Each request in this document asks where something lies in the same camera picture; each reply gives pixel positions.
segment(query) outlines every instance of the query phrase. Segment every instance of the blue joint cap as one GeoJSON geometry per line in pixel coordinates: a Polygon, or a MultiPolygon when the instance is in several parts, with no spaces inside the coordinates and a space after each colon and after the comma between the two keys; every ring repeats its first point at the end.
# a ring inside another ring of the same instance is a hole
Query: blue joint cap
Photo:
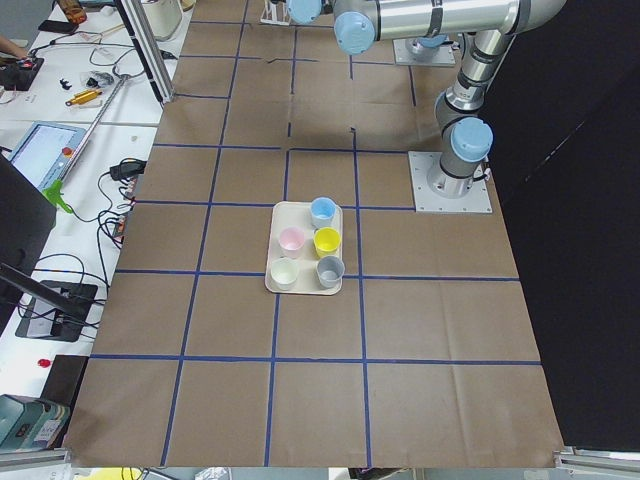
{"type": "Polygon", "coordinates": [[[460,120],[451,132],[451,147],[468,163],[476,163],[487,156],[493,144],[491,127],[476,117],[460,120]]]}
{"type": "Polygon", "coordinates": [[[344,12],[336,18],[333,31],[338,46],[348,55],[366,52],[376,38],[376,31],[369,17],[360,12],[344,12]]]}
{"type": "Polygon", "coordinates": [[[446,35],[436,35],[435,37],[419,37],[418,43],[426,48],[437,48],[447,41],[446,35]]]}
{"type": "Polygon", "coordinates": [[[306,25],[322,12],[322,0],[287,0],[287,11],[296,23],[306,25]]]}

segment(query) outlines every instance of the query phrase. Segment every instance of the monitor stand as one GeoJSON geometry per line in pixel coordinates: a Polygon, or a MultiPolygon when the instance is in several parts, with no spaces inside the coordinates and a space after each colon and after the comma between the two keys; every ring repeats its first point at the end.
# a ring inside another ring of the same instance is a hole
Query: monitor stand
{"type": "Polygon", "coordinates": [[[51,315],[52,328],[42,336],[28,335],[32,315],[27,313],[20,320],[16,336],[34,340],[56,340],[60,342],[75,342],[84,328],[81,322],[86,322],[89,310],[93,305],[98,287],[79,283],[55,282],[44,280],[38,282],[15,268],[0,264],[0,279],[28,293],[33,297],[28,311],[32,312],[36,301],[40,300],[50,309],[55,309],[51,315]]]}

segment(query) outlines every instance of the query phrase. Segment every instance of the pink cup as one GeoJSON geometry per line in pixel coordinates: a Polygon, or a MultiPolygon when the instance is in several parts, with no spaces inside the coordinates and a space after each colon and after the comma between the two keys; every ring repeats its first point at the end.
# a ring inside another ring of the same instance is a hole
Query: pink cup
{"type": "Polygon", "coordinates": [[[278,243],[289,258],[298,258],[304,246],[304,231],[298,227],[285,228],[278,237],[278,243]]]}

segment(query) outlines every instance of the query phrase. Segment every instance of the yellow cup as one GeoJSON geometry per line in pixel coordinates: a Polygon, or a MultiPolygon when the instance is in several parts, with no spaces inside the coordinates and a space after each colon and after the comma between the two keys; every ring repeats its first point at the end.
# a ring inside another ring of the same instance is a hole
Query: yellow cup
{"type": "Polygon", "coordinates": [[[313,236],[313,245],[320,258],[335,255],[340,247],[340,241],[340,232],[331,227],[321,228],[313,236]]]}

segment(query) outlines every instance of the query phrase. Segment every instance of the black monitor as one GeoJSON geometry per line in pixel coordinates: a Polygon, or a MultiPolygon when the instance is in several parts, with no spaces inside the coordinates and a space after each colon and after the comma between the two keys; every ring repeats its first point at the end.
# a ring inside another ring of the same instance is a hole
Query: black monitor
{"type": "MultiPolygon", "coordinates": [[[[30,278],[55,219],[55,207],[0,153],[0,334],[23,293],[62,314],[52,322],[51,334],[41,338],[75,341],[82,330],[97,287],[30,278]]],[[[17,335],[26,336],[29,321],[26,314],[17,335]]]]}

